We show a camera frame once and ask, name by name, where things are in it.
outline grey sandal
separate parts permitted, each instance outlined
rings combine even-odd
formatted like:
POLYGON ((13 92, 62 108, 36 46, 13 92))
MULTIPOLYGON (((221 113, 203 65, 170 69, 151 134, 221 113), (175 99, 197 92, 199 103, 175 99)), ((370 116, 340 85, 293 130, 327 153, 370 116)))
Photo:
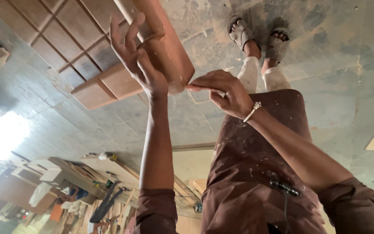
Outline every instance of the grey sandal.
POLYGON ((241 48, 242 51, 245 47, 245 43, 248 40, 255 40, 255 36, 253 35, 253 32, 251 30, 245 31, 245 28, 247 28, 247 26, 248 24, 246 24, 242 17, 238 15, 232 16, 226 24, 227 33, 229 34, 230 38, 241 48), (237 24, 235 31, 232 31, 233 24, 237 24))
POLYGON ((288 38, 288 40, 282 41, 281 39, 270 36, 268 45, 272 46, 272 48, 266 51, 265 60, 276 59, 278 63, 280 63, 285 57, 285 51, 290 43, 289 31, 286 28, 276 28, 272 31, 271 35, 274 33, 277 33, 278 35, 283 34, 288 38))

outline dusty floor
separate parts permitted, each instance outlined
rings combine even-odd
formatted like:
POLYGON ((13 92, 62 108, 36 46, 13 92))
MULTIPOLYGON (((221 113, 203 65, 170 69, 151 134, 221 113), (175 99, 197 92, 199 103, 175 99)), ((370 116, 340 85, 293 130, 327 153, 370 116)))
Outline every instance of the dusty floor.
MULTIPOLYGON (((215 69, 240 71, 243 54, 225 31, 232 14, 245 18, 262 48, 273 27, 287 26, 292 41, 280 66, 304 95, 314 143, 374 189, 374 151, 365 150, 374 136, 374 0, 161 2, 195 77, 215 69)), ((15 152, 77 160, 87 152, 117 151, 139 169, 148 110, 143 95, 87 111, 62 92, 58 74, 1 20, 0 41, 12 53, 0 70, 0 103, 29 126, 15 152)), ((170 97, 169 109, 174 146, 216 141, 224 115, 207 93, 170 97)))

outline foot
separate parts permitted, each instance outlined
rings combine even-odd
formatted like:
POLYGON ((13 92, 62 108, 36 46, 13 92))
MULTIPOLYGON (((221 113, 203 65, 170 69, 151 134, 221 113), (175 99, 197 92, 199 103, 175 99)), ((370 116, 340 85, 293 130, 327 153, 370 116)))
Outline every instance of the foot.
MULTIPOLYGON (((237 24, 240 21, 241 21, 241 19, 238 20, 237 23, 233 24, 233 26, 232 26, 232 32, 235 31, 236 26, 237 26, 237 24)), ((258 60, 260 60, 261 57, 262 57, 261 50, 258 48, 258 46, 256 45, 255 40, 253 40, 253 39, 250 39, 250 40, 248 40, 248 41, 245 42, 243 50, 245 51, 247 57, 256 57, 258 60)))
MULTIPOLYGON (((282 40, 283 42, 289 40, 289 38, 287 36, 283 35, 283 34, 274 33, 274 34, 272 34, 272 36, 275 37, 275 38, 278 38, 278 39, 282 40)), ((272 46, 268 45, 268 47, 266 48, 266 50, 268 51, 271 48, 272 48, 272 46)), ((266 59, 265 62, 263 63, 262 75, 265 74, 265 72, 269 68, 276 67, 276 66, 278 66, 278 64, 279 64, 279 62, 276 59, 271 59, 271 58, 270 59, 266 59)))

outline brown kurta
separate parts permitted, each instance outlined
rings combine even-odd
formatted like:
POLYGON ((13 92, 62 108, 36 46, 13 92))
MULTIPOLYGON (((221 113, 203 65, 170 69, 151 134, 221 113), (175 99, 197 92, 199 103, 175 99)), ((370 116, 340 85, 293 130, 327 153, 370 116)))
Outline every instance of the brown kurta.
MULTIPOLYGON (((285 89, 251 97, 282 124, 312 141, 301 93, 285 89)), ((202 233, 267 234, 267 224, 285 233, 285 198, 269 187, 272 176, 301 193, 288 200, 289 233, 326 233, 319 201, 337 233, 374 233, 372 189, 352 178, 317 196, 261 134, 231 116, 223 123, 202 195, 202 233)), ((141 190, 138 204, 136 233, 175 233, 174 191, 141 190)))

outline brown shirt sleeve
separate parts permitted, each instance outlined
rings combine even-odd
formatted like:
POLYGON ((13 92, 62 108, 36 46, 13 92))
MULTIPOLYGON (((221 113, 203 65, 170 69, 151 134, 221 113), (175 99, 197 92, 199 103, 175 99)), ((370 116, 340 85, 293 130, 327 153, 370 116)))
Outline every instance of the brown shirt sleeve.
POLYGON ((175 234, 177 208, 171 189, 141 189, 134 233, 175 234))
POLYGON ((374 234, 374 190, 351 178, 318 193, 337 233, 374 234))

